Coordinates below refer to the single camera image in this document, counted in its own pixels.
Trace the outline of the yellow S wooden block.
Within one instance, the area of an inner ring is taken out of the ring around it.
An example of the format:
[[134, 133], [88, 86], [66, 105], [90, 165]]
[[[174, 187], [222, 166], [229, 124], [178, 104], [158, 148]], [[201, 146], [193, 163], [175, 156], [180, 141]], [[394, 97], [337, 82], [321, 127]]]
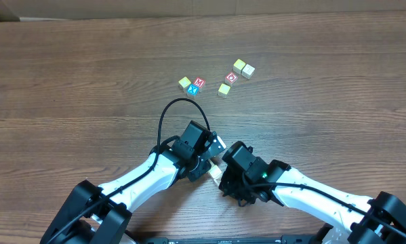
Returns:
[[213, 165], [208, 173], [213, 179], [216, 179], [222, 175], [222, 170], [217, 165]]

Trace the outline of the leaf picture wooden block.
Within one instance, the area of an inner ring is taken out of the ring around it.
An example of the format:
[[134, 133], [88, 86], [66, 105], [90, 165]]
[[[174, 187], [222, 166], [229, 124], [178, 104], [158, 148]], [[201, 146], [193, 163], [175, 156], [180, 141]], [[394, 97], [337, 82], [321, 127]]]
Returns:
[[220, 182], [221, 182], [221, 179], [216, 178], [216, 179], [214, 179], [214, 182], [216, 183], [217, 186], [219, 186], [219, 185], [220, 185]]

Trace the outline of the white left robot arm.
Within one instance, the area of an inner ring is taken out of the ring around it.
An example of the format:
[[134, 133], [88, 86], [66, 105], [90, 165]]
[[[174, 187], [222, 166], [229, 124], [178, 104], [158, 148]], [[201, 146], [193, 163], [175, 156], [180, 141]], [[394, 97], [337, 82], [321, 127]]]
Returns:
[[95, 186], [76, 185], [41, 238], [42, 243], [133, 243], [123, 235], [133, 212], [177, 180], [199, 179], [211, 168], [208, 151], [189, 155], [166, 149], [151, 153], [129, 173]]

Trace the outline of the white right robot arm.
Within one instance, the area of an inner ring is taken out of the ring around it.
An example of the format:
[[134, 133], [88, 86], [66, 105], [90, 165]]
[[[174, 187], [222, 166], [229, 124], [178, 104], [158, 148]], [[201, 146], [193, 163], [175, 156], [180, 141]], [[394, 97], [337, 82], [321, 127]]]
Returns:
[[349, 194], [284, 162], [260, 159], [229, 160], [219, 188], [241, 207], [274, 201], [324, 221], [321, 243], [406, 243], [406, 204], [384, 191], [375, 198]]

